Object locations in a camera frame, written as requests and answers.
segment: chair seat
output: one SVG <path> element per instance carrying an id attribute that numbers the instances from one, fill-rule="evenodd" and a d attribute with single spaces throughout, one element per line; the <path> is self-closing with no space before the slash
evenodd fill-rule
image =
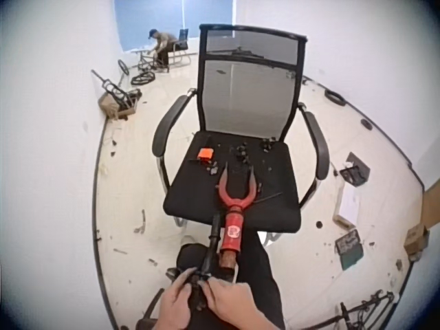
<path id="1" fill-rule="evenodd" d="M 255 137 L 197 132 L 166 195 L 165 213 L 208 225 L 212 224 L 216 212 L 224 214 L 226 209 L 216 185 L 226 162 L 228 194 L 244 198 L 248 193 L 249 166 L 236 157 L 237 147 L 244 142 L 257 184 L 261 184 L 255 202 L 245 210 L 244 226 L 266 232 L 297 232 L 301 226 L 301 214 L 289 148 L 284 142 L 275 142 L 266 153 L 261 148 L 261 139 Z M 219 165 L 217 174 L 211 175 L 207 166 L 197 161 L 201 148 L 214 149 L 213 160 Z"/>

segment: orange object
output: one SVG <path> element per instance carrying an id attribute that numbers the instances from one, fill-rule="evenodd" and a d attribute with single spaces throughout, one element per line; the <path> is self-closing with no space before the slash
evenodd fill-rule
<path id="1" fill-rule="evenodd" d="M 207 162 L 208 160 L 212 159 L 212 156 L 214 155 L 214 149 L 211 148 L 202 148 L 199 151 L 199 154 L 197 156 L 198 160 L 202 160 Z"/>

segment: seated person in background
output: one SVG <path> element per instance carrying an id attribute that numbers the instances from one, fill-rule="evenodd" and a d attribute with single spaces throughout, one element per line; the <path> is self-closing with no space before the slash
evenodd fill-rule
<path id="1" fill-rule="evenodd" d="M 154 38 L 157 40 L 157 45 L 147 52 L 156 52 L 157 54 L 157 64 L 159 67 L 168 67 L 169 58 L 168 53 L 173 51 L 173 46 L 175 45 L 175 50 L 180 50 L 178 39 L 168 32 L 159 32 L 156 29 L 150 31 L 149 39 Z"/>

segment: left hand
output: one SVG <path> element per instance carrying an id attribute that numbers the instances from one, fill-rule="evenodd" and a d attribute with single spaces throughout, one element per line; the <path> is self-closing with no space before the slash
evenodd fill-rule
<path id="1" fill-rule="evenodd" d="M 174 283 L 162 294 L 159 319 L 154 330 L 180 330 L 188 326 L 191 313 L 188 299 L 191 295 L 191 284 L 186 279 L 196 270 L 189 268 L 176 278 Z"/>

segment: chair armrest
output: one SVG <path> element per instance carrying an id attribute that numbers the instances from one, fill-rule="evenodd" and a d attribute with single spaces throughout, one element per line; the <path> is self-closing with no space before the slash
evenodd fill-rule
<path id="1" fill-rule="evenodd" d="M 316 178 L 319 180 L 324 180 L 329 174 L 330 169 L 330 154 L 329 147 L 325 141 L 324 135 L 322 134 L 321 128 L 316 121 L 315 115 L 311 112 L 306 111 L 307 108 L 304 103 L 299 103 L 298 108 L 300 109 L 302 116 L 304 117 L 305 124 L 309 129 L 311 136 L 311 141 L 316 151 Z"/>
<path id="2" fill-rule="evenodd" d="M 153 138 L 153 154 L 156 157 L 162 157 L 165 154 L 166 142 L 170 131 L 177 119 L 190 102 L 191 98 L 196 94 L 195 89 L 190 89 L 186 95 L 179 96 L 156 128 Z"/>

